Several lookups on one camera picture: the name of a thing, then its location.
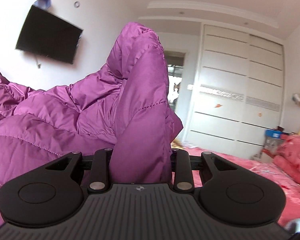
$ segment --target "purple down jacket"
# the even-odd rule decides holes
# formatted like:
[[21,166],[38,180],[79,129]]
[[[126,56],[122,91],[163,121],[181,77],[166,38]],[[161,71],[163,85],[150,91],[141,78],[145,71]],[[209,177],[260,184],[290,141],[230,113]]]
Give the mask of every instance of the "purple down jacket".
[[0,73],[0,187],[71,151],[104,147],[114,148],[113,181],[169,181],[182,124],[168,85],[158,36],[138,23],[124,27],[99,71],[73,85],[33,90]]

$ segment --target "white ceiling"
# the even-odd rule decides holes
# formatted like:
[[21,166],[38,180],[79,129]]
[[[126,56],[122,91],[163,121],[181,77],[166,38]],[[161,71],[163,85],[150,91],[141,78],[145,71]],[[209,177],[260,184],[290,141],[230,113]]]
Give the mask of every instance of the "white ceiling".
[[139,17],[141,23],[158,32],[195,34],[197,29],[186,30],[194,26],[194,23],[189,21],[210,20],[244,26],[279,39],[286,39],[300,24],[300,0],[124,1]]

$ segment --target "pink bedspread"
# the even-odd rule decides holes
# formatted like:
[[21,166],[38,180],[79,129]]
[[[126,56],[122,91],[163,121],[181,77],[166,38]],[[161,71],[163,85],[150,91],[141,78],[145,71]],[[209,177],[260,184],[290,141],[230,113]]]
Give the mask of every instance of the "pink bedspread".
[[[194,149],[185,148],[185,150],[190,155],[195,155],[195,156],[201,156],[201,153],[203,151],[206,151],[200,148],[194,148]],[[279,224],[281,226],[285,226],[290,220],[300,218],[300,185],[295,183],[288,175],[283,173],[283,171],[281,171],[275,164],[273,163],[263,164],[257,161],[246,160],[246,159],[238,158],[227,154],[222,154],[222,153],[216,153],[216,154],[241,167],[244,167],[267,179],[272,180],[283,189],[287,197],[287,203],[279,219]],[[193,177],[194,177],[194,185],[196,187],[201,187],[202,183],[200,180],[199,172],[193,171]]]

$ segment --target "black tv screen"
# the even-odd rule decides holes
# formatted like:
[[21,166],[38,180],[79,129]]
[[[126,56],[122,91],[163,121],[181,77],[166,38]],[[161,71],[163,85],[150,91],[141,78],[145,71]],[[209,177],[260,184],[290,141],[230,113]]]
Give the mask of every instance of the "black tv screen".
[[82,29],[32,6],[16,45],[16,49],[73,64]]

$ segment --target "dark horizontal stripe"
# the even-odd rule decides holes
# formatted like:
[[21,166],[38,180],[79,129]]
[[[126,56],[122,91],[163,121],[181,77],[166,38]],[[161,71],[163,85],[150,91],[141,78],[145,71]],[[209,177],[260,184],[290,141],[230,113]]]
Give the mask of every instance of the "dark horizontal stripe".
[[215,70],[220,70],[220,71],[228,72],[228,73],[232,73],[232,74],[237,74],[237,75],[244,76],[244,77],[247,76],[247,75],[243,75],[243,74],[239,74],[239,73],[236,73],[236,72],[232,72],[232,71],[228,71],[228,70],[223,70],[223,69],[219,69],[219,68],[207,67],[207,66],[203,66],[203,67],[205,67],[205,68],[210,68],[210,69],[215,69]]
[[227,39],[227,40],[231,40],[231,41],[238,41],[238,42],[242,42],[242,43],[247,43],[246,41],[240,41],[240,40],[236,40],[236,39],[232,39],[232,38],[228,38],[228,37],[223,37],[223,36],[218,36],[218,35],[213,35],[213,34],[206,34],[206,36],[218,37],[218,38],[223,38],[223,39]]
[[226,140],[229,140],[229,141],[234,141],[233,139],[229,139],[229,138],[225,138],[225,137],[221,137],[221,136],[217,136],[217,135],[212,135],[212,134],[208,134],[208,133],[204,133],[204,132],[198,132],[198,131],[195,131],[195,130],[191,130],[191,132],[201,133],[201,134],[210,135],[210,136],[213,136],[213,137],[226,139]]
[[259,126],[259,125],[255,125],[255,124],[252,124],[252,123],[247,123],[247,122],[242,122],[242,123],[270,130],[270,128]]
[[213,115],[213,114],[205,114],[205,115],[212,116],[212,117],[217,117],[217,118],[221,118],[221,119],[225,119],[225,120],[229,120],[229,121],[239,122],[239,121],[236,121],[236,120],[233,120],[233,119],[228,119],[228,118],[216,116],[216,115]]
[[263,65],[263,66],[271,67],[271,68],[274,68],[274,69],[276,69],[276,70],[282,71],[282,69],[279,69],[279,68],[276,68],[276,67],[272,67],[272,66],[269,66],[269,65],[267,65],[267,64],[263,64],[263,63],[260,63],[260,62],[254,61],[254,60],[250,60],[250,61],[251,61],[251,62],[254,62],[254,63],[258,63],[258,64]]
[[253,79],[253,80],[257,80],[257,81],[260,81],[260,82],[263,82],[263,83],[267,83],[269,85],[273,85],[273,86],[276,86],[276,87],[279,87],[281,88],[282,86],[278,86],[276,84],[273,84],[273,83],[270,83],[270,82],[267,82],[267,81],[263,81],[263,80],[260,80],[260,79],[256,79],[256,78],[252,78],[252,77],[249,77],[250,79]]
[[244,142],[244,141],[237,141],[237,142],[243,142],[243,143],[252,144],[252,145],[261,146],[261,147],[263,146],[263,145],[260,145],[260,144],[248,143],[248,142]]
[[205,50],[206,51],[211,51],[211,52],[216,52],[216,53],[221,53],[221,54],[225,54],[225,55],[229,55],[229,56],[234,56],[234,57],[247,59],[246,57],[241,57],[241,56],[237,56],[237,55],[233,55],[233,54],[229,54],[229,53],[225,53],[225,52],[221,52],[221,51],[215,51],[215,50],[211,50],[211,49],[205,49]]
[[272,52],[272,53],[274,53],[274,54],[277,54],[277,55],[282,55],[282,54],[279,54],[279,53],[277,53],[277,52],[274,52],[274,51],[272,51],[272,50],[269,50],[269,49],[265,49],[265,48],[262,48],[262,47],[258,47],[258,46],[256,46],[256,45],[252,45],[252,44],[250,44],[250,46],[252,46],[252,47],[256,47],[256,48],[259,48],[259,49],[263,49],[263,50],[266,50],[266,51],[269,51],[269,52]]

